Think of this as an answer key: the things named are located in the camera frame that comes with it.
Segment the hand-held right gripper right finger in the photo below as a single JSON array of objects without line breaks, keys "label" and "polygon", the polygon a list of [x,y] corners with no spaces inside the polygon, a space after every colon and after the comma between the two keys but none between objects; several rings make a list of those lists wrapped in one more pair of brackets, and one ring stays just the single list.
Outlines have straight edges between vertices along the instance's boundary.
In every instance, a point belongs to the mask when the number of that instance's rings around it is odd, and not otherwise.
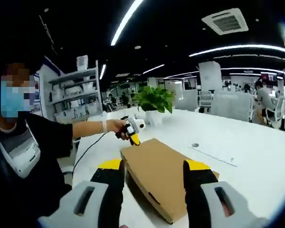
[{"label": "hand-held right gripper right finger", "polygon": [[183,162],[185,203],[190,228],[264,228],[248,202],[225,181],[218,181],[209,166],[194,160]]}]

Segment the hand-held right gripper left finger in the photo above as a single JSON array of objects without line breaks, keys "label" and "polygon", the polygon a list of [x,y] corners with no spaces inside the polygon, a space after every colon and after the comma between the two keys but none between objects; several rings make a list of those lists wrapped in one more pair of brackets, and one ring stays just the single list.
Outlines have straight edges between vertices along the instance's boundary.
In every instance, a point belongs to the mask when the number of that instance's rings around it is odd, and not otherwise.
[{"label": "hand-held right gripper left finger", "polygon": [[44,228],[118,228],[123,203],[124,161],[101,163],[90,181],[77,184],[59,208],[40,217]]}]

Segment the person's left hand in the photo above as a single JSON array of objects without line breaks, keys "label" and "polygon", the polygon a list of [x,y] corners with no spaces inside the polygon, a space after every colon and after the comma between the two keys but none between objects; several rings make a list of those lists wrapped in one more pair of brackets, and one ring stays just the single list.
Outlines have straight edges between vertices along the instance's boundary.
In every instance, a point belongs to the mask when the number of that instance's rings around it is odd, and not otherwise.
[{"label": "person's left hand", "polygon": [[126,125],[125,120],[111,119],[106,121],[108,132],[118,133],[124,128],[125,125]]}]

